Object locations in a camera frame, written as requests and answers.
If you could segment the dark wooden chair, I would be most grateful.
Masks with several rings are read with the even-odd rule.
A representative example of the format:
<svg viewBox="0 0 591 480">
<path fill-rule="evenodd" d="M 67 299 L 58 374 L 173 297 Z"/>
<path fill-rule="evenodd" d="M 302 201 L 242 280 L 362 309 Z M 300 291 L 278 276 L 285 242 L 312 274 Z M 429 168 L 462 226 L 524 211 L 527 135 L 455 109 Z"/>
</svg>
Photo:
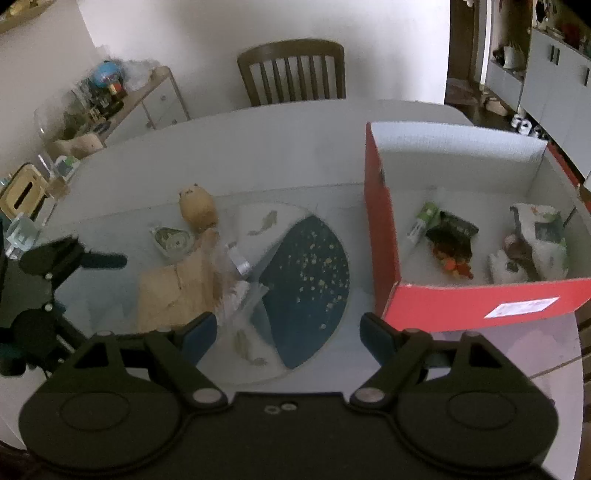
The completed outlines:
<svg viewBox="0 0 591 480">
<path fill-rule="evenodd" d="M 346 98 L 345 48 L 325 39 L 270 42 L 236 59 L 253 107 Z"/>
</svg>

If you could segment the black snack packet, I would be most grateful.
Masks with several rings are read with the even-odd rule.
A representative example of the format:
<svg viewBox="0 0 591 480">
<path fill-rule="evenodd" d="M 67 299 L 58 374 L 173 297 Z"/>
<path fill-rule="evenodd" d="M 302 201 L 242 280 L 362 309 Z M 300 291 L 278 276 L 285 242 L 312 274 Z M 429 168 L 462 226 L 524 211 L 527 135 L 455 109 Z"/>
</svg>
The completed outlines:
<svg viewBox="0 0 591 480">
<path fill-rule="evenodd" d="M 439 212 L 439 220 L 426 232 L 432 253 L 444 271 L 455 278 L 474 278 L 471 259 L 472 239 L 479 228 L 451 212 Z"/>
</svg>

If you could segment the white side cabinet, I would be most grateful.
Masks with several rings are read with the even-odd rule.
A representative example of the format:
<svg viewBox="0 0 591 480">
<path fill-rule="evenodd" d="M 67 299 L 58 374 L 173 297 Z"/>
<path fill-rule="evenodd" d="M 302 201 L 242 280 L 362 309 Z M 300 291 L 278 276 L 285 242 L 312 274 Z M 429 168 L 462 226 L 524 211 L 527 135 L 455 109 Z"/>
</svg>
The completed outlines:
<svg viewBox="0 0 591 480">
<path fill-rule="evenodd" d="M 188 111 L 167 66 L 151 70 L 147 83 L 116 101 L 104 116 L 94 109 L 63 112 L 65 125 L 46 144 L 49 158 L 85 158 L 96 151 L 189 120 Z"/>
</svg>

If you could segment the cotton swabs bag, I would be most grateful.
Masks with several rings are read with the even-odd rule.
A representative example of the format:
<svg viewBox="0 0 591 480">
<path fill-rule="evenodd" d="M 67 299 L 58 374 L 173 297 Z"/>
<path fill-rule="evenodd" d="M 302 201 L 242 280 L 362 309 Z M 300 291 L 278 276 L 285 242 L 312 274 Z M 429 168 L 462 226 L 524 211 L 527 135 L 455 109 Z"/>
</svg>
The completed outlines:
<svg viewBox="0 0 591 480">
<path fill-rule="evenodd" d="M 253 267 L 249 278 L 242 279 L 228 257 L 218 262 L 217 273 L 221 280 L 221 299 L 214 313 L 219 326 L 229 324 L 236 315 L 249 316 L 250 311 L 269 292 L 269 288 L 253 274 Z"/>
</svg>

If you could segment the tan bear plush toy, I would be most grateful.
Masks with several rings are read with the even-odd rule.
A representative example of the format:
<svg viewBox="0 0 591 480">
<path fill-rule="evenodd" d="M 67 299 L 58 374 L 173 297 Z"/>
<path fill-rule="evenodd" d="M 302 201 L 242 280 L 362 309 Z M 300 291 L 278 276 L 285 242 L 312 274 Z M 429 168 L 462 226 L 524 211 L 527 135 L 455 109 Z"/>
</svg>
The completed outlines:
<svg viewBox="0 0 591 480">
<path fill-rule="evenodd" d="M 201 233 L 218 223 L 218 214 L 211 194 L 197 184 L 179 192 L 179 209 L 190 228 Z"/>
</svg>

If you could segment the round fish pattern placemat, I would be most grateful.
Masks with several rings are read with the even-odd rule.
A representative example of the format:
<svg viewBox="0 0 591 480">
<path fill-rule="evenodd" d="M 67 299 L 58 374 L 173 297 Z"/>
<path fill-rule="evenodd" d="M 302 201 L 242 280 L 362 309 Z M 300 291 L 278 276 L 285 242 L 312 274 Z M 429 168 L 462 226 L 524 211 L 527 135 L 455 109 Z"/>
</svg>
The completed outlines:
<svg viewBox="0 0 591 480">
<path fill-rule="evenodd" d="M 226 245 L 238 246 L 269 288 L 250 315 L 221 327 L 205 367 L 224 386 L 287 375 L 331 339 L 346 312 L 349 260 L 334 230 L 310 210 L 250 203 L 221 214 Z"/>
</svg>

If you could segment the blue globe toy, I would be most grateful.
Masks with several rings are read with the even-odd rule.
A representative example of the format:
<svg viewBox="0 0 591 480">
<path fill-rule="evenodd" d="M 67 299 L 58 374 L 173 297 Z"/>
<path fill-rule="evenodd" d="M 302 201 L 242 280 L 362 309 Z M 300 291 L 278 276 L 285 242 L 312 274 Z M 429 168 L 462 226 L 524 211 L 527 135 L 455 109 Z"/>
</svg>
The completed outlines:
<svg viewBox="0 0 591 480">
<path fill-rule="evenodd" d="M 112 61 L 103 61 L 92 72 L 91 81 L 98 88 L 108 89 L 112 95 L 123 90 L 122 73 L 119 66 Z"/>
</svg>

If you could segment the red cardboard storage box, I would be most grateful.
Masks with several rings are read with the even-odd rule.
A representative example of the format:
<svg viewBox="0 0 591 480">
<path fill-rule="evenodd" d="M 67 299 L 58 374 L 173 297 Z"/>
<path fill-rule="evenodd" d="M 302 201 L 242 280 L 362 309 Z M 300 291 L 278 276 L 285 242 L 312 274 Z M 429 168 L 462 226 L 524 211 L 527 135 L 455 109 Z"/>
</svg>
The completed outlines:
<svg viewBox="0 0 591 480">
<path fill-rule="evenodd" d="M 590 300 L 590 212 L 543 140 L 370 123 L 365 203 L 376 310 L 394 328 L 504 326 Z"/>
</svg>

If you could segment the white green wet wipes pack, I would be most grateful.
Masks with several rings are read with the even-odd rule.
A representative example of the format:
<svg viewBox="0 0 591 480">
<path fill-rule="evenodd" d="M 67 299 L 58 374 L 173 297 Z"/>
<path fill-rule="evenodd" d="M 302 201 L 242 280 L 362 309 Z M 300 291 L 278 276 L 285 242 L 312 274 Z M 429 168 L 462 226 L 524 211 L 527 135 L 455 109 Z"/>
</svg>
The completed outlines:
<svg viewBox="0 0 591 480">
<path fill-rule="evenodd" d="M 560 281 L 569 258 L 561 212 L 548 205 L 515 203 L 510 207 L 514 232 L 488 257 L 494 284 Z"/>
</svg>

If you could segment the white wall cabinet unit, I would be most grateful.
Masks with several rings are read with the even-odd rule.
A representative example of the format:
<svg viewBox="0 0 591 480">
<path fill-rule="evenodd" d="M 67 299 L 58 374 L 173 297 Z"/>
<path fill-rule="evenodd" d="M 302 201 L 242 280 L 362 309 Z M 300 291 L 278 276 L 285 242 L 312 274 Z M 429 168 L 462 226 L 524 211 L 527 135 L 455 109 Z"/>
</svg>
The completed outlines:
<svg viewBox="0 0 591 480">
<path fill-rule="evenodd" d="M 485 85 L 590 179 L 590 3 L 481 1 Z"/>
</svg>

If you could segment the white green tube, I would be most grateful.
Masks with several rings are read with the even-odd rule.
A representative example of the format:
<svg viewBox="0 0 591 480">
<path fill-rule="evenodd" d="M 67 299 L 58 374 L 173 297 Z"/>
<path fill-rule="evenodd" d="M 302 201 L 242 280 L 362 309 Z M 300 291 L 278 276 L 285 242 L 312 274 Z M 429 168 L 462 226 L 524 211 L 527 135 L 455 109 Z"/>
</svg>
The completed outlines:
<svg viewBox="0 0 591 480">
<path fill-rule="evenodd" d="M 406 239 L 413 245 L 417 245 L 438 212 L 439 207 L 436 203 L 432 201 L 426 202 L 420 212 L 416 215 L 415 220 L 406 235 Z"/>
</svg>

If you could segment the wooden tissue box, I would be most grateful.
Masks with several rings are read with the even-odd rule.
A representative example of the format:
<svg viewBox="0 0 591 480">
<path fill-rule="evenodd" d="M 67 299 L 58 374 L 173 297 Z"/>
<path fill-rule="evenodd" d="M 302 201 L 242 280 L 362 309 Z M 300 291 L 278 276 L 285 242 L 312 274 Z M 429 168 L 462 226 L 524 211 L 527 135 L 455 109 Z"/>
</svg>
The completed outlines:
<svg viewBox="0 0 591 480">
<path fill-rule="evenodd" d="M 19 214 L 33 219 L 47 197 L 48 182 L 31 163 L 12 176 L 1 192 L 1 212 L 10 221 Z"/>
</svg>

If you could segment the silver tape roll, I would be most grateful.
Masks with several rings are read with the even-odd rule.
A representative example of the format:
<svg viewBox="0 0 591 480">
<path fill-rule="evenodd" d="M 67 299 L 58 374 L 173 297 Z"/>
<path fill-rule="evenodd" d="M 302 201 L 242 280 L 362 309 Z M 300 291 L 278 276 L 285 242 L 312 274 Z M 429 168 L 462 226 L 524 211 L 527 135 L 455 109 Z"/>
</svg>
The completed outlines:
<svg viewBox="0 0 591 480">
<path fill-rule="evenodd" d="M 249 278 L 252 274 L 252 264 L 238 250 L 238 246 L 228 246 L 228 259 L 235 266 L 235 270 L 242 279 Z"/>
</svg>

